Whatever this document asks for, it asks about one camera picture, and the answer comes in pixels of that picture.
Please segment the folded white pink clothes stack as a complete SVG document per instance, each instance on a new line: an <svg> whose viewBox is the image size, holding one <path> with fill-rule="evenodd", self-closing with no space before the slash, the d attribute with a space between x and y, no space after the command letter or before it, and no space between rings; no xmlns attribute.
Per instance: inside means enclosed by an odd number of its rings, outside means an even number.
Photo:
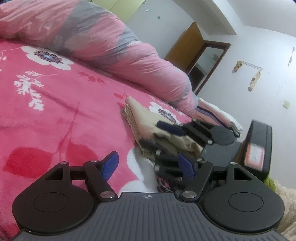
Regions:
<svg viewBox="0 0 296 241"><path fill-rule="evenodd" d="M240 123L230 114L224 112L217 106L204 101L202 98L198 99L196 107L196 118L200 118L209 123L214 123L232 130L238 137L243 131Z"/></svg>

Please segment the pink grey rolled duvet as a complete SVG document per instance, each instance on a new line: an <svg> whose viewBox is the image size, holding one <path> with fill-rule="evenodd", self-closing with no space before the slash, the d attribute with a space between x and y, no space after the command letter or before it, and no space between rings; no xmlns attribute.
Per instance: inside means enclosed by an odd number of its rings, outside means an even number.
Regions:
<svg viewBox="0 0 296 241"><path fill-rule="evenodd" d="M1 37L80 60L140 85L188 116L195 114L198 99L186 73L96 4L9 1L1 4Z"/></svg>

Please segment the beige garment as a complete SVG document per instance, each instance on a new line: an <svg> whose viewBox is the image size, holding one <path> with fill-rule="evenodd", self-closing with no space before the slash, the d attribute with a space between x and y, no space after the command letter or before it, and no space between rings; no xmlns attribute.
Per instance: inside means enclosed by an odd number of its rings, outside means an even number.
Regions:
<svg viewBox="0 0 296 241"><path fill-rule="evenodd" d="M141 139L160 145L174 156L177 156L177 151L184 151L197 157L203 150L201 145L188 136L178 137L158 128L158 121L167 124L171 124L171 121L158 113L151 112L132 97L125 100L125 107L121 114L131 127L135 141L140 146L141 154L151 162L155 161L155 153L141 144L139 142Z"/></svg>

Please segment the wall hook rack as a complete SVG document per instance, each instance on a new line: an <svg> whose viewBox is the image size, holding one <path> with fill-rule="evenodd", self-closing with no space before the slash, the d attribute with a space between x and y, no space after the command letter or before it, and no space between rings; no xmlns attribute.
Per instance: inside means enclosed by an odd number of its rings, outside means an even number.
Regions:
<svg viewBox="0 0 296 241"><path fill-rule="evenodd" d="M250 84L248 86L248 91L249 92L252 92L252 90L254 89L257 81L261 77L261 72L262 72L263 69L261 67L259 67L259 66L256 66L254 64L251 64L249 62L246 62L246 61L243 61L243 60L239 60L239 61L237 61L236 65L234 66L234 68L232 70L232 73L233 74L236 73L243 66L248 66L248 67L256 70L255 75L252 77L252 79L250 81Z"/></svg>

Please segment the pink floral bed sheet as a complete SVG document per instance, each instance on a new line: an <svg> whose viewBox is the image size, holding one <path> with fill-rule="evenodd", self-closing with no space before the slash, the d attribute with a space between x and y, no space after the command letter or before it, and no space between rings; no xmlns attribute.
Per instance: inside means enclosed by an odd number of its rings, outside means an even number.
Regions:
<svg viewBox="0 0 296 241"><path fill-rule="evenodd" d="M109 185L156 192L152 164L141 157L121 114L128 97L175 123L189 118L139 86L18 41L1 40L1 240L19 231L14 199L59 162L81 166L119 154Z"/></svg>

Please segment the brown wooden door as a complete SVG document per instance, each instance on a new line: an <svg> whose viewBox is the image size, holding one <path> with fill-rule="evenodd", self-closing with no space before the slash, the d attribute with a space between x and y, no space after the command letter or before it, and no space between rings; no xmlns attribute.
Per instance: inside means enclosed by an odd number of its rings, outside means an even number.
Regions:
<svg viewBox="0 0 296 241"><path fill-rule="evenodd" d="M202 34L197 23L193 22L177 40L165 59L185 72L203 48L203 45Z"/></svg>

